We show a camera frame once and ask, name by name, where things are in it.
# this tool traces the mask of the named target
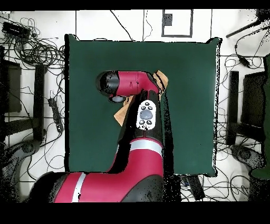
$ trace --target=white button panel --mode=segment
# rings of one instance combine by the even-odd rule
[[[141,118],[141,112],[143,110],[149,110],[153,117],[151,119]],[[138,109],[136,127],[141,130],[151,130],[156,125],[156,106],[151,100],[143,101]]]

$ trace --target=dark green cloth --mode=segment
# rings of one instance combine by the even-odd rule
[[[97,91],[97,75],[105,70],[160,70],[169,79],[175,173],[215,175],[216,54],[220,39],[207,44],[78,41],[70,35],[69,42],[71,171],[105,172],[117,149],[121,127],[113,115],[123,104],[112,104]]]

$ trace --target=red robot arm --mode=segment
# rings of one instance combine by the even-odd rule
[[[162,128],[154,78],[148,72],[106,71],[97,77],[97,89],[112,102],[134,95],[111,168],[107,173],[48,173],[34,184],[28,202],[162,201]]]

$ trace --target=silver stripe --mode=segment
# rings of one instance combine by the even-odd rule
[[[73,198],[72,198],[72,203],[73,202],[79,202],[79,196],[81,194],[81,188],[82,188],[82,184],[84,181],[84,178],[86,177],[85,173],[82,173],[81,176],[79,177],[75,190],[73,192]]]
[[[130,150],[142,150],[142,149],[155,151],[160,156],[162,156],[162,147],[156,142],[141,139],[131,143]]]

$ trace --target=control button panel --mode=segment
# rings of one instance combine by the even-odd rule
[[[156,106],[151,100],[143,101],[138,109],[136,127],[151,130],[156,124]]]

